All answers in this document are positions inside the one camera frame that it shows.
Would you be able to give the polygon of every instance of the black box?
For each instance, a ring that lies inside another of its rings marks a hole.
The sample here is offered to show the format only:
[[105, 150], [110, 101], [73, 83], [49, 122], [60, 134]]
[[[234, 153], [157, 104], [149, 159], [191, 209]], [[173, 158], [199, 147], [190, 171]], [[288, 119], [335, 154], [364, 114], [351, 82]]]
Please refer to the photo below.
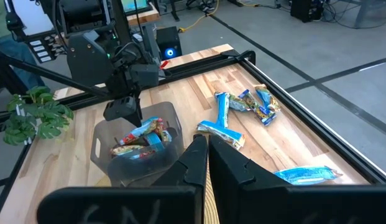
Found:
[[162, 60], [182, 55], [179, 33], [175, 26], [157, 30], [157, 44], [161, 51]]

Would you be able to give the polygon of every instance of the person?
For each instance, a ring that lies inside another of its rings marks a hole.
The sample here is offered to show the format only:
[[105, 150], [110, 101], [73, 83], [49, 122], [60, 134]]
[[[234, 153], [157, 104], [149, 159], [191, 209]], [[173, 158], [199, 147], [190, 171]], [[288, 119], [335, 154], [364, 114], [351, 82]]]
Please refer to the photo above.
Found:
[[[12, 37], [12, 33], [7, 29], [6, 13], [5, 3], [0, 0], [0, 51], [10, 57], [36, 65], [37, 63], [28, 46], [25, 43], [16, 42]], [[28, 89], [35, 86], [45, 86], [40, 76], [16, 67], [13, 69]]]

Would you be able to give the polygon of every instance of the screen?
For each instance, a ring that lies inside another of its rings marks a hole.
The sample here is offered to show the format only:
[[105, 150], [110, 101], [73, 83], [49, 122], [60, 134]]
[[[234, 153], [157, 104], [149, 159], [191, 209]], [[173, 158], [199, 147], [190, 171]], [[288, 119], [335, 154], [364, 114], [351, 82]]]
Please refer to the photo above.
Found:
[[[122, 6], [124, 7], [124, 12], [130, 12], [135, 10], [134, 0], [122, 0]], [[149, 4], [147, 0], [136, 0], [137, 9], [142, 9], [147, 7]]]

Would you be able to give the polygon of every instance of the black bracket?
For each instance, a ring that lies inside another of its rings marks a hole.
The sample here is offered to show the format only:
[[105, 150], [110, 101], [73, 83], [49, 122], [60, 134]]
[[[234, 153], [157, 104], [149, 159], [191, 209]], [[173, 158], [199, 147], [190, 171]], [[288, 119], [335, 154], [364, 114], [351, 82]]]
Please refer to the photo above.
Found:
[[228, 51], [222, 52], [221, 55], [234, 57], [239, 62], [245, 58], [248, 58], [248, 61], [250, 61], [250, 63], [254, 65], [256, 64], [256, 53], [253, 50], [246, 50], [241, 54], [239, 54], [235, 50], [228, 50]]

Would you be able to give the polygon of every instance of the label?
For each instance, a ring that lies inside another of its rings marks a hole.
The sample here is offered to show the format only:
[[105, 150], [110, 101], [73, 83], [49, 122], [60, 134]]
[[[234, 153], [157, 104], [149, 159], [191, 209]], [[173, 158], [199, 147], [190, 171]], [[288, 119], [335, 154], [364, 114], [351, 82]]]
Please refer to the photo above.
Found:
[[36, 46], [36, 45], [41, 45], [41, 44], [42, 44], [42, 43], [41, 43], [40, 40], [36, 40], [36, 41], [30, 42], [30, 45], [31, 45], [31, 46]]
[[44, 57], [44, 58], [40, 58], [41, 59], [41, 62], [47, 62], [49, 60], [51, 60], [52, 58], [51, 57]]
[[43, 57], [43, 56], [46, 56], [48, 55], [48, 52], [39, 52], [37, 53], [38, 57]]
[[40, 51], [40, 50], [45, 50], [45, 47], [43, 46], [34, 47], [34, 51]]

